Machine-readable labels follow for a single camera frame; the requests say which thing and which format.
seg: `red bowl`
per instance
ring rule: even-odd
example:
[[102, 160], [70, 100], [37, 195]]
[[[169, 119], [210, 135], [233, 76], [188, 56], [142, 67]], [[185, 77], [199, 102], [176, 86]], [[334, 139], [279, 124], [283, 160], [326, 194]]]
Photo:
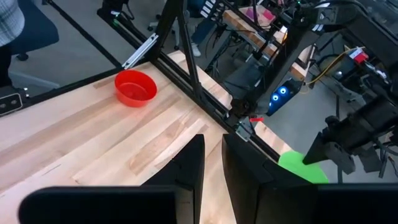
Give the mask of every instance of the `red bowl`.
[[157, 93], [153, 79], [134, 70], [119, 72], [114, 79], [114, 85], [118, 100], [131, 107], [145, 106]]

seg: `wood grain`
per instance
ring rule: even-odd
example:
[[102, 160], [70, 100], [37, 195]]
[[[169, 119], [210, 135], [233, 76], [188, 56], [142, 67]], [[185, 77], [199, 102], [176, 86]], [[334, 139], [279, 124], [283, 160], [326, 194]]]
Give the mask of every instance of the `wood grain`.
[[[181, 52], [169, 55], [184, 69]], [[153, 65], [135, 68], [159, 87], [143, 108], [114, 96], [114, 77], [0, 118], [0, 223], [17, 223], [29, 193], [54, 185], [140, 185], [163, 168], [194, 135], [205, 135], [202, 223], [234, 223], [221, 160], [225, 130]], [[203, 86], [224, 105], [228, 93], [198, 68]], [[290, 150], [263, 124], [256, 131], [278, 152]]]
[[[243, 14], [246, 15], [246, 11], [251, 8], [251, 7], [242, 7], [239, 9]], [[259, 25], [262, 27], [267, 27], [269, 24], [271, 24], [271, 20], [267, 19], [265, 16], [263, 16], [263, 13], [265, 11], [264, 6], [257, 6], [257, 18], [259, 21]], [[226, 10], [223, 14], [223, 19], [224, 21], [228, 21], [232, 26], [236, 28], [236, 30], [239, 30], [240, 33], [243, 33], [246, 35], [250, 40], [253, 41], [258, 47], [261, 47], [264, 44], [263, 38], [260, 38], [258, 35], [256, 35], [256, 30], [254, 30], [247, 22], [245, 22], [243, 19], [241, 19], [238, 15], [236, 15], [232, 10]], [[279, 43], [282, 43], [282, 40], [284, 38], [284, 33], [282, 32], [276, 32], [274, 34], [274, 37]], [[306, 61], [308, 58], [308, 55], [312, 54], [313, 52], [311, 51], [311, 47], [307, 47], [304, 49], [301, 54], [298, 56], [300, 60]], [[277, 50], [277, 47], [273, 44], [270, 44], [268, 47], [264, 49], [264, 52], [267, 55], [272, 55], [275, 51]], [[305, 76], [308, 73], [308, 68], [304, 69], [297, 63], [293, 63], [292, 67], [290, 68], [290, 71], [292, 74], [295, 76], [295, 78], [299, 80], [304, 80]]]

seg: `wooden board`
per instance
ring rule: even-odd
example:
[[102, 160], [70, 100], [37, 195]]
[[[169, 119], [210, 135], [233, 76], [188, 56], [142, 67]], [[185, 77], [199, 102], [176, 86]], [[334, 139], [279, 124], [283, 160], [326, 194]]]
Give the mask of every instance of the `wooden board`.
[[[169, 55], [187, 70], [181, 52]], [[114, 96], [114, 77], [0, 118], [0, 223], [17, 223], [29, 193], [53, 185], [141, 185], [194, 135], [205, 135], [201, 223], [235, 223], [221, 160], [225, 130], [152, 64], [158, 94], [144, 108]], [[202, 85], [224, 105], [230, 96], [198, 68]], [[279, 153], [291, 150], [265, 125], [259, 135]]]
[[[239, 9], [243, 14], [246, 15], [246, 11], [251, 8], [251, 7], [242, 7]], [[271, 24], [272, 21], [267, 19], [265, 16], [263, 16], [263, 13], [265, 11], [264, 6], [257, 6], [257, 18], [259, 21], [259, 25], [262, 27], [267, 27], [269, 24]], [[245, 31], [239, 31], [240, 33], [243, 33], [246, 35], [250, 40], [253, 41], [258, 47], [261, 47], [264, 44], [263, 38], [260, 38], [258, 35], [256, 35], [256, 30], [254, 30], [247, 22], [245, 22], [243, 19], [241, 19], [238, 15], [236, 15], [232, 10], [226, 10], [223, 14], [224, 21], [228, 21], [232, 26], [236, 28], [236, 30], [247, 30]], [[282, 40], [284, 38], [284, 33], [282, 32], [276, 32], [274, 37], [279, 43], [282, 43]], [[311, 51], [311, 47], [307, 47], [302, 51], [302, 53], [298, 56], [300, 60], [302, 61], [307, 61], [308, 55], [313, 54]], [[270, 44], [268, 47], [264, 49], [264, 52], [267, 55], [272, 55], [275, 51], [277, 50], [277, 47], [273, 44]], [[305, 76], [308, 73], [308, 68], [304, 69], [297, 63], [293, 63], [292, 67], [290, 68], [290, 71], [292, 74], [295, 76], [295, 78], [299, 80], [304, 80]]]

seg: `chair wheel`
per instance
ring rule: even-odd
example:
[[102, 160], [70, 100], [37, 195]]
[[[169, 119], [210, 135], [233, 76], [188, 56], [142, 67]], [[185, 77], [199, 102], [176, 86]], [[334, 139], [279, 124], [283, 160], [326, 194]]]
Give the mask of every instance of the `chair wheel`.
[[18, 58], [18, 60], [20, 60], [21, 62], [24, 62], [24, 61], [26, 61], [26, 60], [29, 58], [29, 56], [28, 56], [26, 53], [23, 53], [23, 54], [17, 55], [17, 58]]

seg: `gray floor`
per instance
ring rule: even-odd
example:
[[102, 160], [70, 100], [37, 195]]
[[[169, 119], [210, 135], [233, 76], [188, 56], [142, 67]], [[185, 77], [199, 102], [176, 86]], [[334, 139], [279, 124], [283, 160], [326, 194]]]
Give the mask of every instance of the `gray floor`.
[[[121, 63], [130, 56], [134, 49], [113, 31], [97, 15], [96, 10], [102, 0], [54, 0], [63, 10], [74, 18], [100, 44], [102, 44]], [[136, 17], [135, 25], [146, 35], [149, 22], [163, 7], [162, 0], [138, 1], [130, 0], [130, 6]], [[11, 70], [22, 72], [34, 77], [67, 85], [113, 68], [90, 43], [85, 40], [57, 11], [50, 6], [40, 6], [44, 14], [57, 26], [60, 42], [44, 49], [30, 52], [30, 59], [20, 62], [12, 61]], [[174, 37], [170, 35], [165, 43], [164, 51], [173, 51]], [[222, 74], [231, 73], [236, 67], [230, 54], [219, 61], [219, 71]], [[341, 115], [346, 116], [349, 107], [342, 105]], [[335, 114], [335, 95], [321, 83], [305, 95], [297, 95], [275, 115], [265, 120], [265, 123], [277, 133], [287, 144], [298, 152], [306, 153], [317, 132], [325, 127], [324, 119]], [[379, 179], [376, 173], [365, 174], [359, 161], [356, 161], [357, 171], [345, 175], [345, 182], [398, 182], [390, 163], [387, 165], [385, 177]], [[321, 166], [330, 179], [336, 182], [336, 166], [332, 162], [322, 162]]]

